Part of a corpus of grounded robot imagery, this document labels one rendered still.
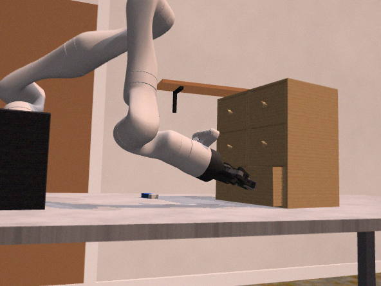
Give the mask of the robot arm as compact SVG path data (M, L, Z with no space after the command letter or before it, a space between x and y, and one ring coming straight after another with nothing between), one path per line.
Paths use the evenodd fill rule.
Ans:
M82 77L127 52L124 102L129 110L114 127L115 142L130 153L161 160L199 177L209 166L209 146L218 139L219 131L199 131L192 140L175 131L158 131L153 40L169 31L174 13L166 0L127 0L126 19L124 28L81 33L7 75L0 81L0 99L7 104L4 109L44 112L45 92L36 81Z

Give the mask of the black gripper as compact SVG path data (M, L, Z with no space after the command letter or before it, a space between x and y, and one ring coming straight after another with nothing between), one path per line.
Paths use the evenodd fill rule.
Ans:
M256 188L256 182L249 179L249 174L242 167L236 169L226 162L223 163L220 153L211 148L210 150L212 154L209 166L201 176L196 178L204 182L214 179L246 190Z

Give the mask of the brown wooden chest of drawers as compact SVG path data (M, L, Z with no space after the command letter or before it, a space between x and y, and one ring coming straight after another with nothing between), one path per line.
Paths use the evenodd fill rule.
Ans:
M286 83L286 120L249 126L250 93ZM232 167L286 167L285 209L339 207L339 112L338 89L295 79L283 79L218 99L247 94L247 127L219 131L245 131L246 164ZM251 129L286 124L286 162L248 163Z

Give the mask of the brown wooden drawer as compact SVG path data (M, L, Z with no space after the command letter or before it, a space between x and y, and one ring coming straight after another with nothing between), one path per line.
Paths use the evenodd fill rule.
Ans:
M217 198L237 200L237 185L218 181Z
M249 126L286 120L286 83L252 92Z
M223 163L246 164L246 134L247 130L219 136L218 152Z
M218 131L247 127L247 94L221 101Z
M267 205L286 205L286 167L242 167L249 179L256 182L255 190L237 186L237 202Z
M286 124L251 129L248 163L286 162Z

